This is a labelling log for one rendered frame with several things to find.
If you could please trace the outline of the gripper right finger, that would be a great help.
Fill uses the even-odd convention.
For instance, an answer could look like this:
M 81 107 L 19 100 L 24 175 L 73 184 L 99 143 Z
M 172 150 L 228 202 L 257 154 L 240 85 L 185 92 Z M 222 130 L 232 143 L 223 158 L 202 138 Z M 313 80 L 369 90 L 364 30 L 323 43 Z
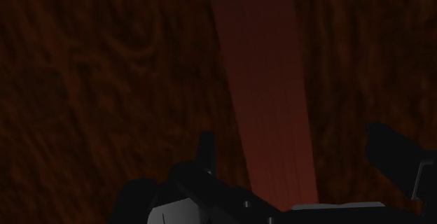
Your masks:
M 425 150 L 390 126 L 368 126 L 369 163 L 409 200 L 422 202 L 421 217 L 437 218 L 437 150 Z

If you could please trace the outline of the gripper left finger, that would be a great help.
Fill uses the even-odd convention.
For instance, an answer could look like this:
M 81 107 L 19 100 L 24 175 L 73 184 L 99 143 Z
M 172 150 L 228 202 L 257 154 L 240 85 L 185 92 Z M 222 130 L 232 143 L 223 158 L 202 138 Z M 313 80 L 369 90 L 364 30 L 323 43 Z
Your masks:
M 109 224 L 282 224 L 282 212 L 251 191 L 216 178 L 213 132 L 201 132 L 194 160 L 174 165 L 167 180 L 128 181 Z

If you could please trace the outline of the red robot stand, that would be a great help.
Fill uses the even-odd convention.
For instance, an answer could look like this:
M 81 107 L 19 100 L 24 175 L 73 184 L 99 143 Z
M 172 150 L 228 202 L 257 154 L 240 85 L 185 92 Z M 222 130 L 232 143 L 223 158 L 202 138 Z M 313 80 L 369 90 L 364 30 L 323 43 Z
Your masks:
M 294 0 L 210 0 L 251 189 L 318 201 Z

